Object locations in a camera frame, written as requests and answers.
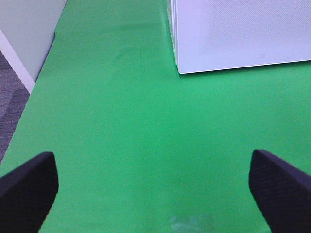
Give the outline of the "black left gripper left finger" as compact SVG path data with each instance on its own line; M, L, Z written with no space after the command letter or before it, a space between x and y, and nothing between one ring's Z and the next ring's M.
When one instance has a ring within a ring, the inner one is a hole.
M55 156L43 152L0 178L0 231L37 233L59 189Z

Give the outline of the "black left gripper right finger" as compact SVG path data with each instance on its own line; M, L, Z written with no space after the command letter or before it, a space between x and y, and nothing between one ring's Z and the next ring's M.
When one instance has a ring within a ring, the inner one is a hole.
M311 231L310 175L266 150L254 150L248 186L271 232Z

